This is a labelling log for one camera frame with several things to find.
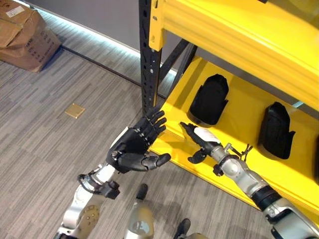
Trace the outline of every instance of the shelving unit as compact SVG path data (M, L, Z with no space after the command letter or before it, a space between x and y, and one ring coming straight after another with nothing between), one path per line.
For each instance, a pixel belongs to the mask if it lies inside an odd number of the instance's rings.
M319 109L318 28L270 2L140 0L144 112L155 105L159 75L163 72L158 62L165 31ZM191 62L191 52L194 51L187 52L185 62ZM212 173L215 162L211 158L198 165L187 160L198 146L185 136L179 122L190 122L186 112L199 86L214 74L227 79L230 91L229 103L218 124L210 130L224 145L230 142L242 150L248 143L255 146L248 155L249 167L319 225L319 185L313 175L318 119L201 58L193 59L190 65L183 64L178 70L177 76L182 78L176 77L179 83L162 108L167 130L151 150L170 153L175 164L255 206L231 180ZM275 101L286 107L291 130L296 131L288 160L268 159L256 147L264 111Z
M200 164L187 160L199 150L199 146L186 136L179 123L191 122L186 113L200 85L212 73L227 79L229 93L226 99L229 102L217 125L209 130L224 145L230 142L242 150L248 143L253 145L247 157L248 166L319 224L319 193L315 193L315 190L319 192L319 186L314 181L313 162L309 160L315 157L319 121L202 58L193 60L163 105L167 118L166 131L155 141L151 150L158 154L170 153L173 163L255 206L232 180L213 174L213 159L208 157ZM268 159L257 149L265 108L275 101L286 107L291 117L290 129L296 131L288 160Z
M271 2L153 0L150 48L165 30L318 110L319 30Z

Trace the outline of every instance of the perforated upright post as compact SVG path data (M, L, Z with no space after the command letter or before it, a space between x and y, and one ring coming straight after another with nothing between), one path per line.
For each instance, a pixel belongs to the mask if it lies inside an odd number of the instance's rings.
M156 103L160 75L161 50L149 47L151 0L139 0L141 85L143 114Z

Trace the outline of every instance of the black shoe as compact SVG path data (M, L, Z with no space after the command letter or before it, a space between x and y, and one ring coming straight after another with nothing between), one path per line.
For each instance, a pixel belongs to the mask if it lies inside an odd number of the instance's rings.
M140 199L140 200L144 200L144 198L146 197L146 194L148 193L148 189L149 187L147 186L147 184L143 183L140 185L138 193L136 195L136 199Z
M188 230L190 228L190 220L188 218L185 218L177 227L177 232L174 236L174 239L178 239L181 235L186 236Z

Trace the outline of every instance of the robotic arm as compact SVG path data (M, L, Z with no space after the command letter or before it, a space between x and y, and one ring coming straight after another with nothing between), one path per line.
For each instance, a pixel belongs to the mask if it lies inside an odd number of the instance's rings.
M180 123L187 134L200 145L201 149L193 157L188 158L192 163L202 162L207 155L217 161L213 172L217 176L232 179L237 186L251 198L263 212L269 223L273 225L272 235L276 239L315 239L319 238L318 227L304 216L287 199L282 198L259 174L250 170L242 156L252 147L239 153L227 144L223 147L218 138L205 128L192 124Z
M108 151L106 162L88 174L80 174L73 201L66 210L54 239L85 239L99 219L102 204L115 199L120 191L113 180L116 173L130 170L148 171L170 160L168 153L150 156L148 148L165 130L166 118L158 108L152 109L132 128L126 127Z

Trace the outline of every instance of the black metal post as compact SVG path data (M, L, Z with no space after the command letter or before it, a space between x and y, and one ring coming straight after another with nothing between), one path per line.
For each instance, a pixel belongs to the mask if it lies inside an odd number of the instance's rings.
M181 53L185 50L188 44L189 44L188 41L184 39L180 40L180 42L177 44L174 50L167 57L167 59L162 64L159 70L159 83L161 83L164 80L165 76L168 74L169 70L172 68L175 61L178 59Z
M151 0L139 0L143 115L155 106L159 85L161 51L149 47Z
M176 74L176 76L175 76L175 78L173 80L173 83L170 86L170 89L169 89L169 92L168 92L168 96L171 94L171 92L173 91L174 87L177 85L177 83L181 79L182 75L184 74L184 72L186 71L188 66L190 65L191 61L193 60L193 58L195 56L196 50L197 50L197 46L194 45L194 44L189 44L186 47L185 55L183 56L183 59L182 59L182 61L180 63L180 66L179 66L177 74Z

